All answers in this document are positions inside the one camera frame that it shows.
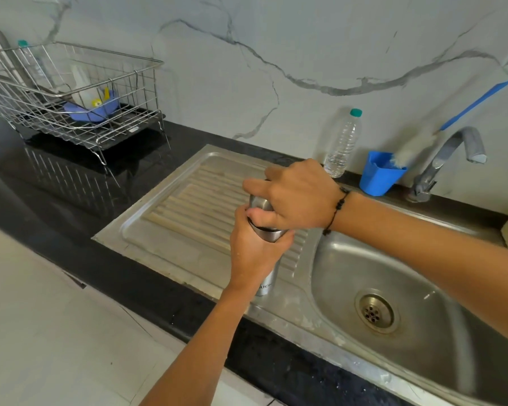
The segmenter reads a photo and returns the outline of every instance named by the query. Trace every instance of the blue brush handle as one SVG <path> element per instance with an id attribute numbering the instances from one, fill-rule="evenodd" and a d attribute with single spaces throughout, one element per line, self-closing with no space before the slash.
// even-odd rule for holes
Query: blue brush handle
<path id="1" fill-rule="evenodd" d="M 478 98 L 476 101 L 474 101 L 472 104 L 470 104 L 468 107 L 466 107 L 463 111 L 461 111 L 459 114 L 455 115 L 453 118 L 450 118 L 447 122 L 440 127 L 440 131 L 444 131 L 445 129 L 451 127 L 455 122 L 457 122 L 463 115 L 465 115 L 467 112 L 469 112 L 471 109 L 476 107 L 477 105 L 481 104 L 485 100 L 487 100 L 489 97 L 494 95 L 495 93 L 499 92 L 502 88 L 506 87 L 508 85 L 508 81 L 505 81 L 503 83 L 495 84 L 488 92 L 486 92 L 484 95 L 482 95 L 480 98 Z"/>

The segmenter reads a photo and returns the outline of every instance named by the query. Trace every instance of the person's left hand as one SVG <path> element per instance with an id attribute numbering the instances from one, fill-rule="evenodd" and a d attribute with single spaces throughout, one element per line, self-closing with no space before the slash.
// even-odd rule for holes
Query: person's left hand
<path id="1" fill-rule="evenodd" d="M 226 289 L 254 295 L 260 283 L 294 241 L 294 232 L 286 232 L 274 243 L 264 241 L 250 226 L 248 204 L 235 210 L 235 227 L 230 236 L 231 279 Z"/>

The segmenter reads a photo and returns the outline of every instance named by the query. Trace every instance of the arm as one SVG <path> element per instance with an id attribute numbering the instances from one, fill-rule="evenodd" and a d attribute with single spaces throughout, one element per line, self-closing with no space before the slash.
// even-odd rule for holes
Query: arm
<path id="1" fill-rule="evenodd" d="M 192 340 L 140 406 L 211 404 L 241 317 L 259 284 L 294 241 L 291 231 L 274 244 L 262 240 L 250 227 L 246 208 L 243 205 L 235 213 L 235 228 L 230 237 L 230 284 Z"/>
<path id="2" fill-rule="evenodd" d="M 251 209 L 257 226 L 329 225 L 343 194 L 314 160 L 268 168 L 271 181 L 246 180 L 246 191 L 275 211 Z M 359 193 L 346 196 L 332 230 L 400 259 L 508 338 L 508 249 L 410 217 Z"/>

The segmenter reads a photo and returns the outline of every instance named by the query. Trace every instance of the stainless steel bottle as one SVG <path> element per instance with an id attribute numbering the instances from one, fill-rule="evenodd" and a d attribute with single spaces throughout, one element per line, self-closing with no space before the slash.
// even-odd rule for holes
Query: stainless steel bottle
<path id="1" fill-rule="evenodd" d="M 254 195 L 250 196 L 250 202 L 249 202 L 250 208 L 260 208 L 264 211 L 273 211 L 273 207 L 269 203 L 267 199 L 264 199 L 262 197 L 255 197 Z M 249 218 L 249 224 L 258 234 L 260 238 L 267 242 L 276 242 L 282 235 L 284 235 L 288 230 L 278 230 L 275 228 L 264 228 L 264 227 L 258 227 L 252 223 L 252 221 Z M 275 267 L 271 271 L 269 275 L 263 280 L 261 285 L 258 288 L 258 292 L 256 292 L 256 296 L 264 296 L 267 295 L 271 289 L 273 289 L 273 286 L 275 284 L 275 281 L 277 280 L 277 273 L 278 273 L 278 265 L 281 263 L 281 260 L 279 259 L 277 263 L 275 264 Z"/>
<path id="2" fill-rule="evenodd" d="M 28 75 L 25 67 L 17 57 L 5 35 L 0 31 L 0 64 L 6 70 L 7 75 L 15 82 L 26 87 L 34 87 L 34 82 Z"/>

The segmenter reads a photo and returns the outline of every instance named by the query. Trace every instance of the forearm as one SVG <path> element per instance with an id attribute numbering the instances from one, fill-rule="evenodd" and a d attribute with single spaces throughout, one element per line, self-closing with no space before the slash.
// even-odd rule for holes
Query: forearm
<path id="1" fill-rule="evenodd" d="M 350 193 L 332 226 L 400 259 L 508 337 L 508 250 Z"/>
<path id="2" fill-rule="evenodd" d="M 203 325 L 140 406 L 210 405 L 231 340 L 254 293 L 224 290 Z"/>

